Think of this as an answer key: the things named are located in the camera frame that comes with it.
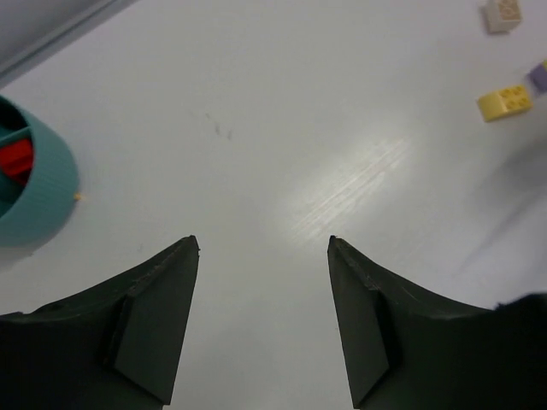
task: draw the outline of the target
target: teal container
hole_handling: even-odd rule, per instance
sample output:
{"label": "teal container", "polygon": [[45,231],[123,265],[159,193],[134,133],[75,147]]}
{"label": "teal container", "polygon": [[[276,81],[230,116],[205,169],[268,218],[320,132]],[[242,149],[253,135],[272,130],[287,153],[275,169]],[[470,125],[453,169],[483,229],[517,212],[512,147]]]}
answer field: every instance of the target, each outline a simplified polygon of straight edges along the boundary
{"label": "teal container", "polygon": [[[0,169],[0,201],[9,203],[9,207],[17,201],[17,198],[21,195],[23,187],[17,184],[14,180],[10,179]],[[8,209],[0,207],[0,216],[4,215]]]}
{"label": "teal container", "polygon": [[4,97],[0,97],[0,123],[2,131],[10,130],[0,135],[0,145],[25,135],[34,149],[25,188],[10,208],[0,209],[0,246],[36,243],[55,234],[74,209],[79,188],[76,162],[55,132]]}

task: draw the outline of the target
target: red toy piece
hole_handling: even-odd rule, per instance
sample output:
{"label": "red toy piece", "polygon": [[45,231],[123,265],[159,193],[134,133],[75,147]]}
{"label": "red toy piece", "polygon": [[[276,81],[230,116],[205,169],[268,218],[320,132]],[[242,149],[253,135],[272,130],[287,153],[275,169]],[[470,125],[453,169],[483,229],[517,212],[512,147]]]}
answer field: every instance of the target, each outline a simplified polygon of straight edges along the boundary
{"label": "red toy piece", "polygon": [[28,138],[0,148],[0,168],[19,184],[26,185],[33,162],[34,150]]}

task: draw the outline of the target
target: white floor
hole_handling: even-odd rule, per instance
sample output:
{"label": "white floor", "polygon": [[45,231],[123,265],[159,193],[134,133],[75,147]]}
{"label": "white floor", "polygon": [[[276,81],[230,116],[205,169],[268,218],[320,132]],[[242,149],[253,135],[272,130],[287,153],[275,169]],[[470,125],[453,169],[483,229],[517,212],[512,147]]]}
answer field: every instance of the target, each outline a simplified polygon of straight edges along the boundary
{"label": "white floor", "polygon": [[2,90],[68,141],[85,200],[32,255],[29,312],[197,235],[173,409],[350,409],[331,234],[449,297],[547,290],[547,97],[481,94],[547,58],[547,3],[487,36],[475,0],[141,0]]}

